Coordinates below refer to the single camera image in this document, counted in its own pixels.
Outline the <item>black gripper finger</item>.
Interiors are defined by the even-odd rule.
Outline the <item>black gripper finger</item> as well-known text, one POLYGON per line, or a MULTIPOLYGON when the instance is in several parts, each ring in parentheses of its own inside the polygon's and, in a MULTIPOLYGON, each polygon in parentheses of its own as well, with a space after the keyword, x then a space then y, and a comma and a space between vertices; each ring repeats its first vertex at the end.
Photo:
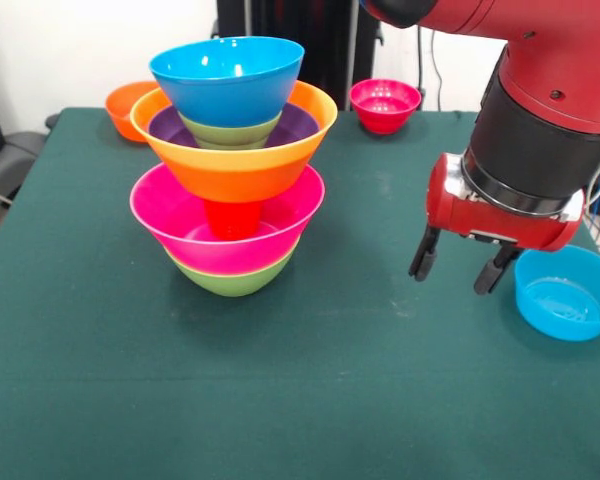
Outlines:
POLYGON ((424 281, 436 260, 436 246, 440 237, 440 229, 427 225, 418 249, 409 268, 409 275, 417 282, 424 281))
POLYGON ((486 262, 474 283, 478 295, 492 293, 510 264, 521 255, 521 249, 512 245, 503 245, 498 253, 486 262))

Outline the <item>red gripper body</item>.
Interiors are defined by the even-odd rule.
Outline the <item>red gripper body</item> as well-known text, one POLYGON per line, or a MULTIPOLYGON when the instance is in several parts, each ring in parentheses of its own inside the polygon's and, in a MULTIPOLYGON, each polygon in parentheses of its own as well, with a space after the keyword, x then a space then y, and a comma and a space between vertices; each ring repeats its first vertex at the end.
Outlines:
POLYGON ((464 179, 462 157, 443 153, 430 175, 427 223, 462 236, 487 237, 527 250, 557 251, 574 237, 582 222, 585 195, 576 192, 562 212, 538 217, 521 215, 477 196, 464 179))

